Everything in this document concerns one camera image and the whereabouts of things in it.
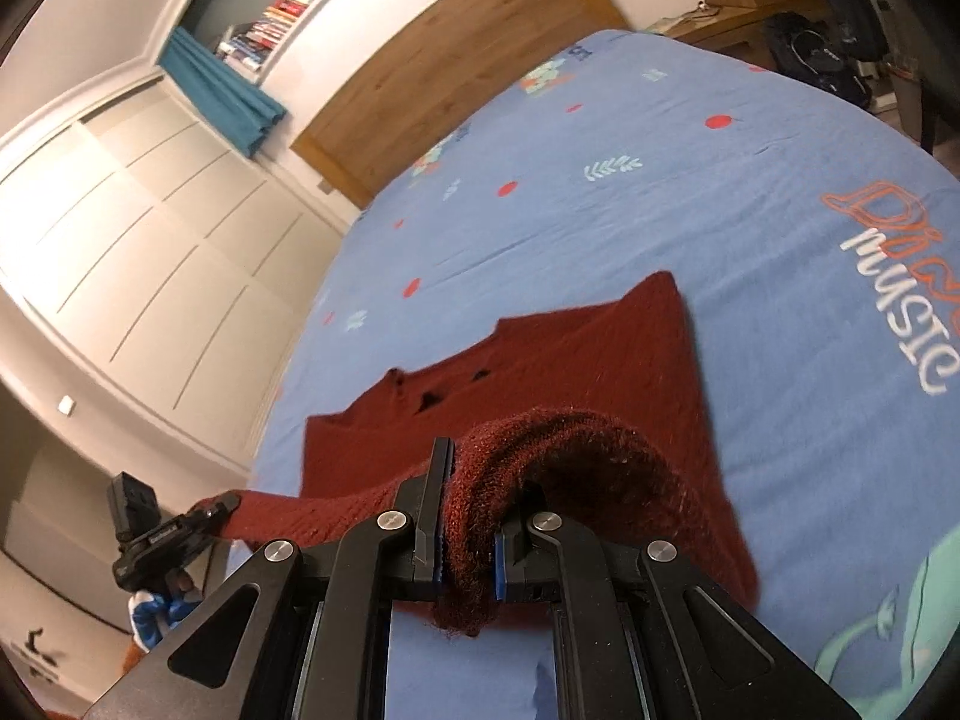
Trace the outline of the blue gloved left hand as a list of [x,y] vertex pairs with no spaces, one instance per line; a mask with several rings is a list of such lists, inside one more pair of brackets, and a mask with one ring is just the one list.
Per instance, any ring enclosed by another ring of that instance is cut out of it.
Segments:
[[173,572],[167,578],[164,592],[132,593],[128,599],[128,621],[133,642],[142,652],[151,652],[202,600],[202,592],[192,575],[185,571]]

